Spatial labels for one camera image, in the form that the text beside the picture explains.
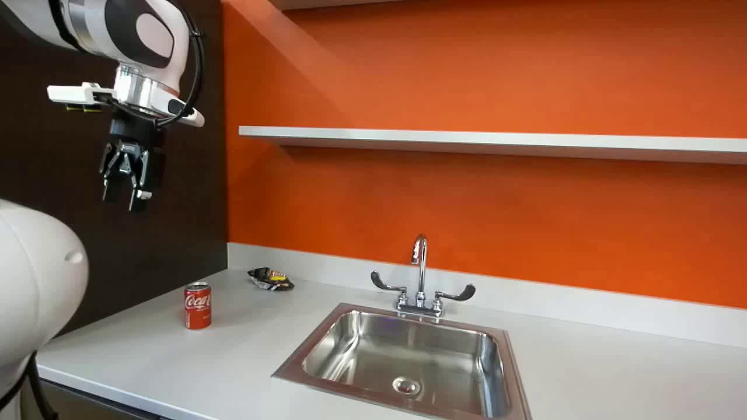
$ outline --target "white shelf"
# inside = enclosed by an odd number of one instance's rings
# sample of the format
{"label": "white shelf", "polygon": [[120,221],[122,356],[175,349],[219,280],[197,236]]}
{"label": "white shelf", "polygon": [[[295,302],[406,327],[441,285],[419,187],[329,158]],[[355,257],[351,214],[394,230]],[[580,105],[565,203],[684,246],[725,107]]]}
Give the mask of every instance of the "white shelf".
{"label": "white shelf", "polygon": [[316,7],[341,7],[341,4],[369,4],[393,0],[271,0],[279,8],[316,8]]}
{"label": "white shelf", "polygon": [[238,134],[295,146],[363,146],[461,154],[747,162],[747,137],[572,134],[505,131],[379,131],[238,126]]}

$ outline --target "orange wall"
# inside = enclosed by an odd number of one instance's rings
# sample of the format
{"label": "orange wall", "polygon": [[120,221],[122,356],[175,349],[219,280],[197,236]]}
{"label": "orange wall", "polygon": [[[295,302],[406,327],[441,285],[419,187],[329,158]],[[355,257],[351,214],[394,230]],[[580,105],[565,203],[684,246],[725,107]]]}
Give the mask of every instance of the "orange wall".
{"label": "orange wall", "polygon": [[225,2],[230,239],[747,307],[747,165],[282,149],[244,123],[747,137],[747,4]]}

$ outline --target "white countertop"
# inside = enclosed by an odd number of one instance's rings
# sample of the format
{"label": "white countertop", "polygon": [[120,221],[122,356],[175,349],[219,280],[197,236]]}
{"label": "white countertop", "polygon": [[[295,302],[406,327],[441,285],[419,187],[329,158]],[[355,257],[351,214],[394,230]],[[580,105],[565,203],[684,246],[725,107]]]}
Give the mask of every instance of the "white countertop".
{"label": "white countertop", "polygon": [[[209,278],[216,321],[182,327],[182,288],[66,334],[41,373],[167,417],[419,417],[274,378],[341,301],[393,307],[393,294],[296,280],[260,292],[246,271]],[[449,320],[508,328],[536,420],[743,420],[747,349],[447,302]]]}

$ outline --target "red soda can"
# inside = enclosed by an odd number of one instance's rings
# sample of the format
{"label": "red soda can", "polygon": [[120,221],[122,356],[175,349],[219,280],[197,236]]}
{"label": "red soda can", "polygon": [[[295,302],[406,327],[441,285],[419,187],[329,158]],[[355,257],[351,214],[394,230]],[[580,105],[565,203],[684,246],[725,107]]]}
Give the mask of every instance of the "red soda can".
{"label": "red soda can", "polygon": [[185,323],[187,328],[209,328],[212,321],[212,298],[209,281],[185,286]]}

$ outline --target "sink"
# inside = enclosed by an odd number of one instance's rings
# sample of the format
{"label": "sink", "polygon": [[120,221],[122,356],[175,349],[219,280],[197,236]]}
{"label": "sink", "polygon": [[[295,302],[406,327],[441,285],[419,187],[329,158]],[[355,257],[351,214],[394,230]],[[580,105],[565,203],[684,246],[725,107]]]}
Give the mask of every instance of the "sink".
{"label": "sink", "polygon": [[341,302],[275,375],[424,415],[530,420],[499,328]]}

